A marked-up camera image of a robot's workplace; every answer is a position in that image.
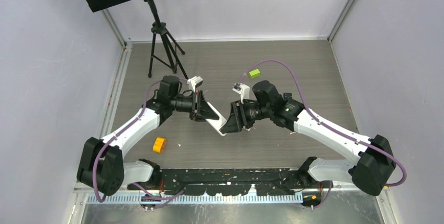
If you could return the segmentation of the white remote control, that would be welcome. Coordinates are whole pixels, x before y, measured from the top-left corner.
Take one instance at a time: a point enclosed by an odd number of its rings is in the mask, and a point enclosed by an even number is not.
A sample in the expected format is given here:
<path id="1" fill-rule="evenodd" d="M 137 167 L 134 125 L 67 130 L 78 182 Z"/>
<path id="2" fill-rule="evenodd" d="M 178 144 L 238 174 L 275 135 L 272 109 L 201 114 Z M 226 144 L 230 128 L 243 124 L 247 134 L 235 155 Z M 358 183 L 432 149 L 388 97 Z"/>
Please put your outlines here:
<path id="1" fill-rule="evenodd" d="M 226 133 L 221 132 L 221 128 L 225 125 L 227 122 L 227 119 L 211 104 L 208 104 L 213 112 L 215 112 L 218 115 L 218 119 L 206 119 L 205 121 L 209 123 L 209 125 L 221 136 L 225 136 Z"/>

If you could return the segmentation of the black remote control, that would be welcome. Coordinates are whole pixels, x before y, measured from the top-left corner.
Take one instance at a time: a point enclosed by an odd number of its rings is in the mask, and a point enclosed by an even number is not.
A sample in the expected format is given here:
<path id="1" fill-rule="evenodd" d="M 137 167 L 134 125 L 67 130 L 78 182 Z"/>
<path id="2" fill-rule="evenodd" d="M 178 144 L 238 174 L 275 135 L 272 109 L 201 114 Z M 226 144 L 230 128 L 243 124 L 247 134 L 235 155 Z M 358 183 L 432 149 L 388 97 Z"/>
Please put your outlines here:
<path id="1" fill-rule="evenodd" d="M 286 101 L 292 100 L 293 99 L 292 93 L 284 93 L 283 99 Z"/>

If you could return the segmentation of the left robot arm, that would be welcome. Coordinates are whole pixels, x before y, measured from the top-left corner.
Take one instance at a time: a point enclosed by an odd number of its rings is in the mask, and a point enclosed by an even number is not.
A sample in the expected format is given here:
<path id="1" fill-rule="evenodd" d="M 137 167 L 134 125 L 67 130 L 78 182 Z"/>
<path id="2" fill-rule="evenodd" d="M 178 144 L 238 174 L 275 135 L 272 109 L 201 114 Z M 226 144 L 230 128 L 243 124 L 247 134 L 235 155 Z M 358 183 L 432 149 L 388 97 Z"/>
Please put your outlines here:
<path id="1" fill-rule="evenodd" d="M 138 184 L 155 189 L 160 185 L 160 167 L 154 162 L 140 159 L 125 163 L 124 157 L 149 132 L 161 126 L 173 112 L 188 113 L 192 121 L 205 121 L 220 132 L 226 119 L 197 88 L 203 79 L 195 76 L 186 81 L 189 96 L 180 92 L 182 79 L 167 75 L 158 81 L 152 97 L 146 96 L 141 108 L 114 132 L 98 139 L 91 137 L 82 151 L 77 180 L 94 190 L 101 203 L 122 186 Z"/>

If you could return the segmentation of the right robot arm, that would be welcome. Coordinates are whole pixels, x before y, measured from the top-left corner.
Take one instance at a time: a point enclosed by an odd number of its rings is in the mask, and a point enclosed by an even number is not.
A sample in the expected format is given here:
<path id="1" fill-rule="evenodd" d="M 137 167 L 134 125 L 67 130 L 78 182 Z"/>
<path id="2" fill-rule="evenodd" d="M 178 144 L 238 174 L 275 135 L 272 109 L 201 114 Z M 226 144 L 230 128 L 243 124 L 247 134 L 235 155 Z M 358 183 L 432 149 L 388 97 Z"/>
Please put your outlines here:
<path id="1" fill-rule="evenodd" d="M 343 156 L 342 160 L 309 157 L 299 167 L 299 182 L 313 187 L 318 182 L 337 181 L 354 184 L 361 191 L 378 196 L 397 167 L 389 141 L 351 132 L 307 109 L 291 93 L 280 94 L 269 81 L 254 84 L 255 99 L 244 96 L 248 86 L 237 83 L 233 90 L 241 99 L 230 104 L 230 116 L 221 133 L 249 130 L 258 120 L 269 119 L 276 126 L 306 135 Z"/>

